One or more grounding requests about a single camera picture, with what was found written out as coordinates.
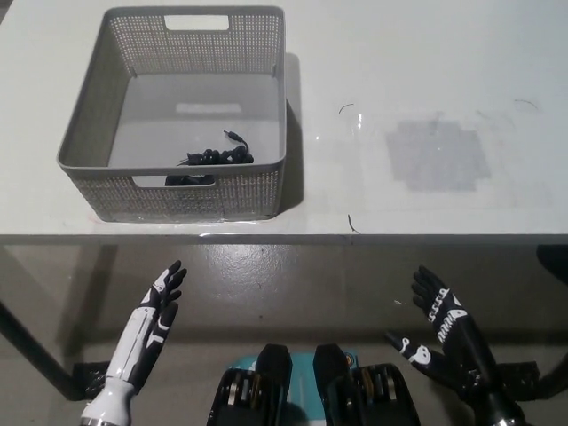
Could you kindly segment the black and white right hand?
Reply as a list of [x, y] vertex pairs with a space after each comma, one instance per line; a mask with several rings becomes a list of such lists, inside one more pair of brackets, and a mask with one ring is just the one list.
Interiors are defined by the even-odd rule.
[[464, 401], [502, 391], [504, 383], [489, 345], [456, 294], [423, 265], [413, 278], [413, 302], [431, 324], [442, 351], [394, 331], [385, 333], [386, 340], [415, 369]]

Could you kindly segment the white and black left hand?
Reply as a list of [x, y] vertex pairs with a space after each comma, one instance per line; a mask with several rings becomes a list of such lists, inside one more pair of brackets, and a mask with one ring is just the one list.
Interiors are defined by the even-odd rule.
[[150, 285], [122, 331], [106, 371], [106, 387], [126, 385], [138, 393], [144, 386], [178, 313], [179, 286], [186, 274], [177, 260]]

